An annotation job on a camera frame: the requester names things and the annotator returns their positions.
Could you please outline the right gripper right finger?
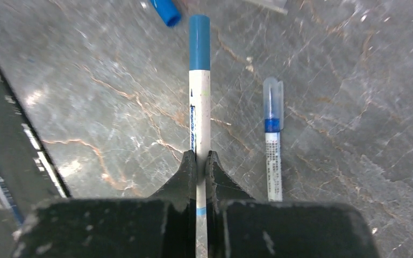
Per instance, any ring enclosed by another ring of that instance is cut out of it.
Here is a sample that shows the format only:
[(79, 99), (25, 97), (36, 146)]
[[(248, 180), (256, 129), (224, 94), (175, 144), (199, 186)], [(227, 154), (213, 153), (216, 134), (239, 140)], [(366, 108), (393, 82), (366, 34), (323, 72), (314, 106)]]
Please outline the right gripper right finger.
[(206, 162), (209, 257), (379, 257), (354, 207), (253, 199), (211, 151)]

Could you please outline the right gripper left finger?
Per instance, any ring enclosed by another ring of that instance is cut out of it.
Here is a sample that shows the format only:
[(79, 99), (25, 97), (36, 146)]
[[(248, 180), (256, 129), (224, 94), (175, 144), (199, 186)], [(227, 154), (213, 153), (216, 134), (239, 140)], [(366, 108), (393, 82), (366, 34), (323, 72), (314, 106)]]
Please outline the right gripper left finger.
[(147, 198), (70, 198), (30, 213), (13, 257), (195, 257), (196, 161)]

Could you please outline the light blue cap marker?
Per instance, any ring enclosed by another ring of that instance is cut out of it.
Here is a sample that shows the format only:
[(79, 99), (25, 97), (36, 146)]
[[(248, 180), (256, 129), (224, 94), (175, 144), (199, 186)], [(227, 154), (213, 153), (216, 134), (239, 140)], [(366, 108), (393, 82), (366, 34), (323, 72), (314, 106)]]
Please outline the light blue cap marker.
[(190, 148), (196, 160), (196, 256), (208, 257), (206, 161), (211, 149), (210, 19), (189, 18)]

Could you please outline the blue marker cap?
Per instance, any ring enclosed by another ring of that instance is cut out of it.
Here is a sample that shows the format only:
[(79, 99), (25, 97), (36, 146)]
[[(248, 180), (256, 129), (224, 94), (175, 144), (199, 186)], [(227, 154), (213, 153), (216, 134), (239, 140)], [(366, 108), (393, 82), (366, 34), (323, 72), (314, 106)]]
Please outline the blue marker cap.
[(181, 13), (172, 0), (150, 0), (156, 12), (168, 27), (174, 27), (181, 20)]

